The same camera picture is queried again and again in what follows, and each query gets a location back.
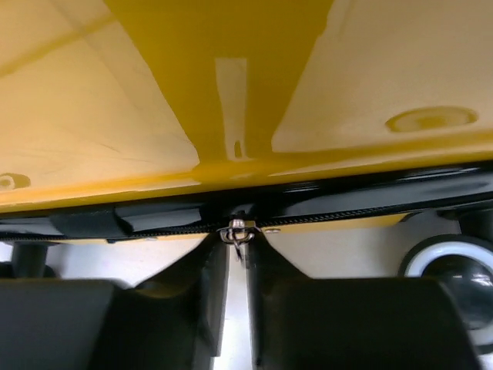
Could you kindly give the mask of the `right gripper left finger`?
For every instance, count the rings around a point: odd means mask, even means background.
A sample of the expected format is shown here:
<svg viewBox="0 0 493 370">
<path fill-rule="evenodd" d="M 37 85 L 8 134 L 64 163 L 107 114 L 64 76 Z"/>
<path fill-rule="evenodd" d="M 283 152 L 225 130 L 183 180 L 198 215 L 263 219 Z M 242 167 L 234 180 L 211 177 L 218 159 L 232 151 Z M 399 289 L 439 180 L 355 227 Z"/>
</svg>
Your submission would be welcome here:
<svg viewBox="0 0 493 370">
<path fill-rule="evenodd" d="M 133 288 L 61 279 L 46 243 L 1 265 L 3 369 L 209 369 L 220 354 L 227 249 L 217 234 Z"/>
</svg>

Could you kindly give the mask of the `yellow hard-shell suitcase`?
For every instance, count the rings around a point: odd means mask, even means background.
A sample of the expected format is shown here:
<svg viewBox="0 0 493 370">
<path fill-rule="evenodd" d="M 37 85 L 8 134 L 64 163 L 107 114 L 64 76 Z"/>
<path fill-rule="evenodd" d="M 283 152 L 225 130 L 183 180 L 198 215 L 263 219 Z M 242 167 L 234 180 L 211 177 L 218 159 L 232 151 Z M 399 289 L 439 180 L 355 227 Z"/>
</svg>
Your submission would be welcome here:
<svg viewBox="0 0 493 370">
<path fill-rule="evenodd" d="M 490 1 L 3 1 L 1 241 L 460 222 L 404 274 L 491 330 Z"/>
</svg>

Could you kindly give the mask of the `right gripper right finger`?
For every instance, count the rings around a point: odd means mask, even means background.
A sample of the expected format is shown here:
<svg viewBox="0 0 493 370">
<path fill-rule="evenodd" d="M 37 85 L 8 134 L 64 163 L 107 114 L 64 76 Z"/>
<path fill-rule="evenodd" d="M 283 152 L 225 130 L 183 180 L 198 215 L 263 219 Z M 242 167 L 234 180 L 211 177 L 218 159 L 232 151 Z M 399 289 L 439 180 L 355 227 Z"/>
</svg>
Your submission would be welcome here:
<svg viewBox="0 0 493 370">
<path fill-rule="evenodd" d="M 247 249 L 256 369 L 479 369 L 456 307 L 436 281 L 315 279 L 262 234 Z"/>
</svg>

